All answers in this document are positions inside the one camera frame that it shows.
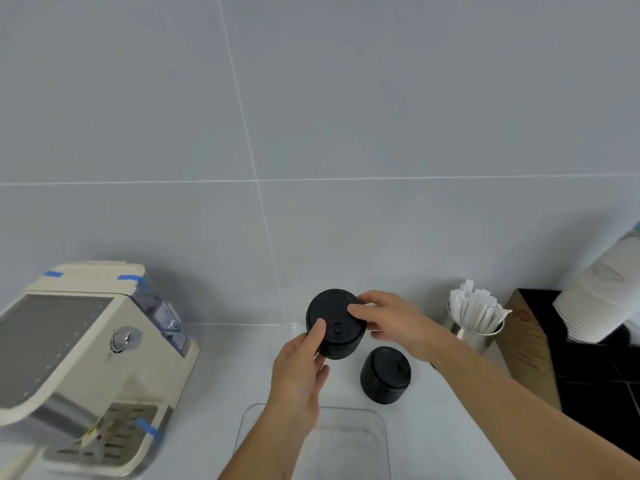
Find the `bundle of white paper sticks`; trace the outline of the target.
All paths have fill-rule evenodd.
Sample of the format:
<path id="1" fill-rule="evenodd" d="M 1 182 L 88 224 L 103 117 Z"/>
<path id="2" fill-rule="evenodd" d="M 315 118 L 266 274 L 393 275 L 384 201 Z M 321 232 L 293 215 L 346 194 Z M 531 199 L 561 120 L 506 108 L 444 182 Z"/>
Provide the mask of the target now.
<path id="1" fill-rule="evenodd" d="M 460 328 L 480 335 L 500 331 L 512 310 L 501 306 L 490 291 L 478 289 L 466 279 L 450 291 L 447 302 L 450 318 Z"/>

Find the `cream espresso machine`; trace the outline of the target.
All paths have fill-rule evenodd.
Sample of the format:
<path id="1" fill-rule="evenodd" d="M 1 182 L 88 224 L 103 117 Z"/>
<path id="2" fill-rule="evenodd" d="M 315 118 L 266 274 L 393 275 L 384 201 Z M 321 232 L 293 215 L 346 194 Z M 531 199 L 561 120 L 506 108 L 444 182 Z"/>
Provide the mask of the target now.
<path id="1" fill-rule="evenodd" d="M 138 477 L 161 448 L 200 347 L 144 265 L 50 270 L 64 275 L 41 275 L 0 312 L 0 443 L 27 448 L 0 461 L 0 480 L 20 480 L 34 460 L 61 476 Z M 162 437 L 135 427 L 138 417 Z"/>

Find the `person's left hand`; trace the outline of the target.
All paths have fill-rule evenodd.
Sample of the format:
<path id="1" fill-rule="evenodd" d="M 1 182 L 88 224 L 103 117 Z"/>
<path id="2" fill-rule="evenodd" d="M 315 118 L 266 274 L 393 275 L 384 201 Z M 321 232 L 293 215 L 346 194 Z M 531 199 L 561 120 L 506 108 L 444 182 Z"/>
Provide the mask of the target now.
<path id="1" fill-rule="evenodd" d="M 319 394 L 329 376 L 326 358 L 305 353 L 308 332 L 288 341 L 277 355 L 265 412 L 287 432 L 307 436 L 319 417 Z"/>

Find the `brown cardboard box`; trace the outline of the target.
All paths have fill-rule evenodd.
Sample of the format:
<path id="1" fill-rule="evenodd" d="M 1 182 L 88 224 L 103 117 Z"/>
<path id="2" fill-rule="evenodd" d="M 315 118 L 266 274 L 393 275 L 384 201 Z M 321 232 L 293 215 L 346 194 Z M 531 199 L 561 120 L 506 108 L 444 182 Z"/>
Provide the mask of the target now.
<path id="1" fill-rule="evenodd" d="M 496 343 L 509 374 L 533 395 L 562 410 L 547 336 L 521 289 L 513 292 L 507 308 L 511 312 Z"/>

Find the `person's left forearm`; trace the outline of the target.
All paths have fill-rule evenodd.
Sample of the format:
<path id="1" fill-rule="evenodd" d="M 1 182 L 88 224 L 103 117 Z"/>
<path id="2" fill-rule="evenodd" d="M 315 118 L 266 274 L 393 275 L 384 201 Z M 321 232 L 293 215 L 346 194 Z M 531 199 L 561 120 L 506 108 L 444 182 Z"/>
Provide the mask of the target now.
<path id="1" fill-rule="evenodd" d="M 300 404 L 268 401 L 217 480 L 291 480 L 319 411 L 316 397 Z"/>

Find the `steel cylindrical holder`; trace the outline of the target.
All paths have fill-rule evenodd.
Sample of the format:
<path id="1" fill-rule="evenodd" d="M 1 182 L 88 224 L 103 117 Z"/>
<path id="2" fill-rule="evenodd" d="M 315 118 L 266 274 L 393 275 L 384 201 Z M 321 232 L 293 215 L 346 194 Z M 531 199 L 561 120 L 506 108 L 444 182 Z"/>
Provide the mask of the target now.
<path id="1" fill-rule="evenodd" d="M 451 307 L 447 305 L 447 317 L 442 323 L 444 329 L 450 331 L 462 342 L 476 350 L 480 355 L 484 355 L 485 352 L 492 346 L 496 338 L 505 328 L 506 322 L 503 321 L 500 326 L 492 333 L 476 333 L 460 326 L 451 316 Z"/>

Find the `black lidded cup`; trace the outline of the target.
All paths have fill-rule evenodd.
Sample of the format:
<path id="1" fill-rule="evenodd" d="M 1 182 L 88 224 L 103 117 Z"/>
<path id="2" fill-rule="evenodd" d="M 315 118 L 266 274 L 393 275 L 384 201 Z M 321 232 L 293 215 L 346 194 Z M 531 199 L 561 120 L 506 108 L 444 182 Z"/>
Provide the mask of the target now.
<path id="1" fill-rule="evenodd" d="M 380 346 L 367 356 L 360 373 L 360 384 L 370 400 L 378 404 L 395 403 L 412 380 L 408 359 L 399 350 Z"/>
<path id="2" fill-rule="evenodd" d="M 324 339 L 317 352 L 328 360 L 341 360 L 352 354 L 361 342 L 367 322 L 348 312 L 350 304 L 364 305 L 356 295 L 342 289 L 324 290 L 311 300 L 305 324 L 310 331 L 318 319 L 326 323 Z"/>

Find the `person's right hand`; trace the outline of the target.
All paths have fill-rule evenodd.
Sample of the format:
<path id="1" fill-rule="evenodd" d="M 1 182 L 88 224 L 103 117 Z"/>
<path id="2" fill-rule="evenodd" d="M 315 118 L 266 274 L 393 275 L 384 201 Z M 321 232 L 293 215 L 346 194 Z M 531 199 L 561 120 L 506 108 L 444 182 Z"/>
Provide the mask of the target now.
<path id="1" fill-rule="evenodd" d="M 445 330 L 400 296 L 370 290 L 359 297 L 365 304 L 350 304 L 348 312 L 367 322 L 393 327 L 396 343 L 417 360 L 438 366 L 437 340 L 445 337 Z"/>

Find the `stack of white paper cups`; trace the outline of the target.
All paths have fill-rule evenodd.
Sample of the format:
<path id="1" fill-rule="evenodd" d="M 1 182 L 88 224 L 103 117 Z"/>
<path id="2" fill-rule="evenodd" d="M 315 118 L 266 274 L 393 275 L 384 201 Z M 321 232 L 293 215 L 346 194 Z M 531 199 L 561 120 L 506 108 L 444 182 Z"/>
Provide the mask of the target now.
<path id="1" fill-rule="evenodd" d="M 621 238 L 553 303 L 568 338 L 596 344 L 640 315 L 640 235 Z"/>

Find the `clear plastic container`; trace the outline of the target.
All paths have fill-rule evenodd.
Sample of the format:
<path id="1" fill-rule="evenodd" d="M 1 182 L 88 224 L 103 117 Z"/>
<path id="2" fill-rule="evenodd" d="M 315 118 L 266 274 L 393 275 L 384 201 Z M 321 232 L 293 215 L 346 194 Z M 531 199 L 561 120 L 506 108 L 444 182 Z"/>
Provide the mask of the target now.
<path id="1" fill-rule="evenodd" d="M 387 428 L 379 413 L 322 406 L 291 480 L 391 480 Z"/>

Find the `person's right forearm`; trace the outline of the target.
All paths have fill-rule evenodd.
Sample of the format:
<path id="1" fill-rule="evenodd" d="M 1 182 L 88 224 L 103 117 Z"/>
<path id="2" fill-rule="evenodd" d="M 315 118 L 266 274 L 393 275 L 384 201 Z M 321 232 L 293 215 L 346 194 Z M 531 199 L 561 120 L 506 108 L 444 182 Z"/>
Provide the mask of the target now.
<path id="1" fill-rule="evenodd" d="M 640 461 L 567 417 L 427 319 L 428 362 L 516 480 L 640 480 Z"/>

